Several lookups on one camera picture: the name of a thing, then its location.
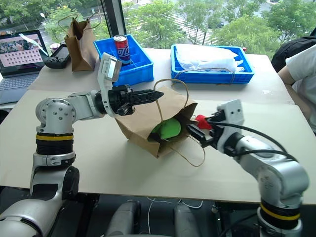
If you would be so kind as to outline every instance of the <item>white shirt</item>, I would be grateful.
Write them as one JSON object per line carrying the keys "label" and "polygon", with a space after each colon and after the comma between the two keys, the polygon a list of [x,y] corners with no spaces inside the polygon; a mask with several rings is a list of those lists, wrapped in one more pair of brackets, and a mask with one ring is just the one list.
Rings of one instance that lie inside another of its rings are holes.
{"label": "white shirt", "polygon": [[316,132],[316,45],[286,59],[293,89],[312,110],[309,124]]}

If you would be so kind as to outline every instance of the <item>person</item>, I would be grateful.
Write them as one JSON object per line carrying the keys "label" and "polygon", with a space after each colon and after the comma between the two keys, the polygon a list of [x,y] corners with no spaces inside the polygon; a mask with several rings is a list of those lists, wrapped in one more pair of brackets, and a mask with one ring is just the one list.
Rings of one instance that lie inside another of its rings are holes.
{"label": "person", "polygon": [[286,59],[278,75],[316,133],[316,45]]}

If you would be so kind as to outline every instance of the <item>green object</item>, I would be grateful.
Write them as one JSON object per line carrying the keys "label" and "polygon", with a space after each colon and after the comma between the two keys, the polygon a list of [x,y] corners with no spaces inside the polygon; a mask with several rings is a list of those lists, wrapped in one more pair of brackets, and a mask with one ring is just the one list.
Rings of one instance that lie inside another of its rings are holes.
{"label": "green object", "polygon": [[180,132],[181,124],[175,118],[161,122],[152,130],[152,133],[157,133],[161,139],[178,136]]}

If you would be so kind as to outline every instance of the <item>black game controller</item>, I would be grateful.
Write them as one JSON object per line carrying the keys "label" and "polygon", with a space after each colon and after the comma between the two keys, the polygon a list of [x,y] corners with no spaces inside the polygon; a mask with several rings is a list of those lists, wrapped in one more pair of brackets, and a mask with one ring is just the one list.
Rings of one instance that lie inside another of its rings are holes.
{"label": "black game controller", "polygon": [[61,69],[65,68],[68,61],[70,61],[70,55],[67,46],[62,44],[50,57],[44,60],[44,63],[49,68]]}

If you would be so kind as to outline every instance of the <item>black backpack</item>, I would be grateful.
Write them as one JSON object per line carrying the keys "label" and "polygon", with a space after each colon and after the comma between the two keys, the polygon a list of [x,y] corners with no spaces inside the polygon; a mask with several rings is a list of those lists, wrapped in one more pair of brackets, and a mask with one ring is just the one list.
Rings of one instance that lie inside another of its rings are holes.
{"label": "black backpack", "polygon": [[286,65],[285,60],[287,58],[292,57],[315,44],[315,36],[304,36],[282,44],[271,60],[272,66],[278,73]]}

